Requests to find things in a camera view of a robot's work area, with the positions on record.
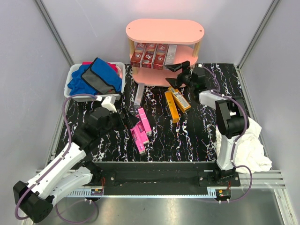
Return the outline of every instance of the yellow box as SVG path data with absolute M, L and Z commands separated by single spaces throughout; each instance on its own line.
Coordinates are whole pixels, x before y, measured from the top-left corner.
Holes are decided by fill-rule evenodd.
M 178 89 L 174 89 L 172 87 L 169 87 L 168 90 L 172 93 L 173 98 L 178 105 L 178 107 L 181 109 L 183 113 L 188 110 L 191 105 L 188 103 L 188 101 L 183 97 L 183 95 L 180 93 Z
M 174 99 L 173 99 L 170 91 L 165 92 L 165 98 L 167 100 L 167 104 L 168 104 L 170 113 L 172 115 L 173 123 L 179 122 L 179 114 L 178 114 Z

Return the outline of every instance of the blue cloth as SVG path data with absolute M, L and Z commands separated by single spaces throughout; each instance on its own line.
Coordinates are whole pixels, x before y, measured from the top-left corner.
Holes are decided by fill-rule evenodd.
M 90 87 L 83 79 L 81 79 L 81 75 L 88 70 L 90 64 L 81 65 L 77 71 L 72 73 L 72 80 L 67 85 L 68 88 L 71 89 L 70 95 L 75 94 L 92 94 L 95 95 L 96 91 Z
M 109 86 L 113 86 L 116 92 L 121 91 L 122 79 L 105 61 L 100 58 L 96 58 L 91 64 L 90 70 L 106 84 L 108 84 Z

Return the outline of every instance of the shelf top panel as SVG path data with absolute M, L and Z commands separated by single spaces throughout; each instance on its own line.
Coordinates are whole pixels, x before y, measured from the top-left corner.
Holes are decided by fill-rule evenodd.
M 130 40 L 142 43 L 191 45 L 204 36 L 204 28 L 192 20 L 138 19 L 126 27 Z

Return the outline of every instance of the pink shelf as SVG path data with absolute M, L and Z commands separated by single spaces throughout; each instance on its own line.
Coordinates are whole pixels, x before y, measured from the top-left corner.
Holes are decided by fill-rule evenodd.
M 174 64 L 188 60 L 191 62 L 191 65 L 194 65 L 197 62 L 198 57 L 192 57 L 192 53 L 193 49 L 191 47 L 188 47 L 186 45 L 178 45 Z M 176 78 L 177 74 L 181 72 L 181 70 L 174 73 L 170 70 L 156 70 L 143 67 L 136 69 L 138 72 L 136 74 L 133 74 L 133 79 L 135 82 L 145 83 L 145 85 L 148 86 L 161 87 L 169 87 L 170 84 L 165 79 L 167 77 Z
M 138 19 L 127 25 L 126 33 L 135 42 L 192 45 L 202 40 L 204 28 L 192 20 Z

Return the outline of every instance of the white plastic basket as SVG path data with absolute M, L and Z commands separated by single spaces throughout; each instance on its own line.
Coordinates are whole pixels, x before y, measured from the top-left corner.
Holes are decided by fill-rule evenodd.
M 124 87 L 125 87 L 125 76 L 126 76 L 126 74 L 125 74 L 125 65 L 122 62 L 109 62 L 109 63 L 117 65 L 122 70 L 122 89 L 121 89 L 121 93 L 123 93 L 124 92 Z M 72 80 L 72 73 L 74 71 L 77 71 L 81 65 L 82 64 L 74 64 L 73 66 L 71 66 L 71 68 L 69 70 L 69 73 L 67 74 L 67 80 L 66 80 L 65 91 L 64 91 L 64 95 L 65 95 L 66 98 L 70 97 L 71 89 L 68 88 L 68 84 Z M 106 97 L 106 96 L 111 96 L 111 95 L 115 96 L 117 101 L 120 100 L 120 98 L 121 98 L 120 94 L 110 94 L 110 95 L 100 95 L 100 96 Z M 89 96 L 77 96 L 77 97 L 74 97 L 73 99 L 77 102 L 95 101 L 95 99 L 93 99 L 92 97 L 89 97 Z

